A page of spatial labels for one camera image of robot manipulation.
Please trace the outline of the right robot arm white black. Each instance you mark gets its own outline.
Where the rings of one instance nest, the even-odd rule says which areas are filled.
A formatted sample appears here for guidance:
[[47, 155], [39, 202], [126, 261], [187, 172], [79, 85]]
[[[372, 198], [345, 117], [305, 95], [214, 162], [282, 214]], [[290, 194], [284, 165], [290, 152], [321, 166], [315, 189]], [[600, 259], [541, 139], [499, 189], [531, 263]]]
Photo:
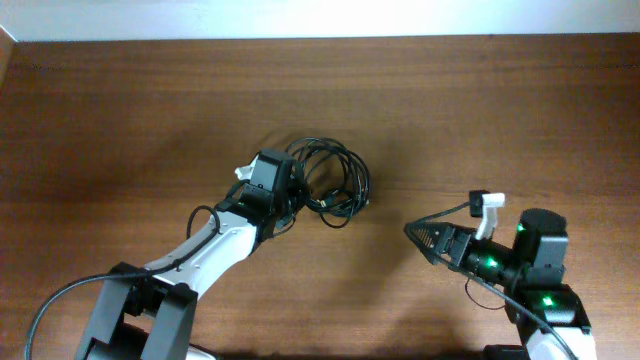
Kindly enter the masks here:
[[513, 245], [493, 240], [497, 211], [473, 210], [476, 228], [438, 222], [434, 215], [404, 226], [404, 233], [433, 265], [443, 264], [504, 301], [518, 345], [487, 345], [484, 359], [597, 358], [583, 303], [563, 282], [569, 245], [566, 219], [550, 210], [522, 212]]

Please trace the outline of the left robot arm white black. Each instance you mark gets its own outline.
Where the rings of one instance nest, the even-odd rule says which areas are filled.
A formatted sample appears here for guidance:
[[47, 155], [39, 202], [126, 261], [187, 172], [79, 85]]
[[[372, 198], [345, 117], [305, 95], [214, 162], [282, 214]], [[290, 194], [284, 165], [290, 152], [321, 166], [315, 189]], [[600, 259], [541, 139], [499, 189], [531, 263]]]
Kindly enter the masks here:
[[78, 359], [210, 359], [191, 343], [206, 291], [292, 221], [309, 193], [291, 155], [264, 149], [235, 171], [238, 197], [210, 208], [208, 222], [164, 257], [107, 274], [76, 351]]

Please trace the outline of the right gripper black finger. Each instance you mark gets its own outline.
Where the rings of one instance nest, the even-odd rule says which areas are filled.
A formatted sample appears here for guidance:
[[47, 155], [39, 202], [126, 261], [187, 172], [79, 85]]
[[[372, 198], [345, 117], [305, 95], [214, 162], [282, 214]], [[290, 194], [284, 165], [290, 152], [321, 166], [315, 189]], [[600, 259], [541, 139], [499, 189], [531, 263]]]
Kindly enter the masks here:
[[413, 222], [405, 225], [404, 232], [420, 250], [445, 250], [453, 236], [453, 225], [446, 222]]
[[443, 264], [445, 266], [449, 265], [449, 262], [438, 253], [434, 247], [425, 246], [420, 248], [420, 252], [427, 259], [427, 261], [431, 265], [439, 265]]

